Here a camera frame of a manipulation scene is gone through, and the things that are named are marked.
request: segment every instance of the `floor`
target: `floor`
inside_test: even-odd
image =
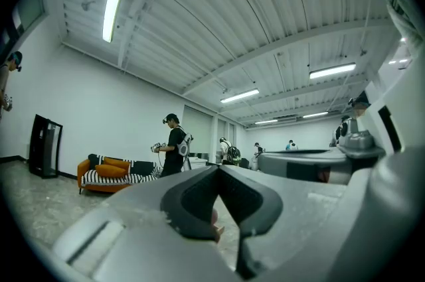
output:
[[[17,221],[28,236],[51,247],[65,229],[97,207],[110,194],[83,190],[78,194],[74,179],[59,176],[42,179],[29,172],[25,163],[14,161],[0,165],[0,178],[5,198]],[[220,198],[217,226],[224,226],[218,243],[225,262],[234,269],[239,230]]]

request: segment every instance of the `black t-shirt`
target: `black t-shirt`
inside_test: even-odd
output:
[[[186,133],[179,127],[171,130],[170,137],[168,138],[168,146],[174,147],[174,150],[165,153],[165,160],[168,163],[183,164],[183,157],[179,155],[177,144],[180,144],[185,136]]]

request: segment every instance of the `orange pillow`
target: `orange pillow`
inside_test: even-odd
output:
[[[130,162],[124,162],[118,159],[112,159],[107,157],[104,158],[104,164],[113,165],[114,167],[125,169],[127,172],[128,172],[128,169],[130,168]]]
[[[103,177],[124,177],[127,174],[127,170],[114,167],[113,165],[96,165],[96,171],[99,176]]]

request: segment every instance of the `camera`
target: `camera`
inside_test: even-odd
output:
[[[155,150],[158,149],[159,147],[166,147],[166,146],[167,146],[167,144],[165,144],[165,143],[162,143],[162,144],[156,143],[156,144],[154,144],[154,146],[151,147],[151,151],[155,152]]]

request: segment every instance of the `baseboard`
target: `baseboard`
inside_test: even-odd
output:
[[[77,180],[77,176],[72,175],[70,173],[63,173],[62,171],[58,171],[58,174],[59,174],[59,176],[63,176],[63,177],[66,177],[66,178],[71,178],[71,179]]]
[[[0,158],[0,164],[13,162],[13,161],[22,161],[25,162],[26,159],[21,156],[8,156],[8,157],[1,157]]]
[[[8,157],[1,157],[0,158],[0,164],[13,162],[13,161],[21,161],[21,162],[27,162],[27,159],[25,159],[22,156],[8,156]],[[77,180],[77,176],[69,174],[69,173],[63,173],[62,171],[58,171],[59,176],[63,176],[66,178],[71,178]]]

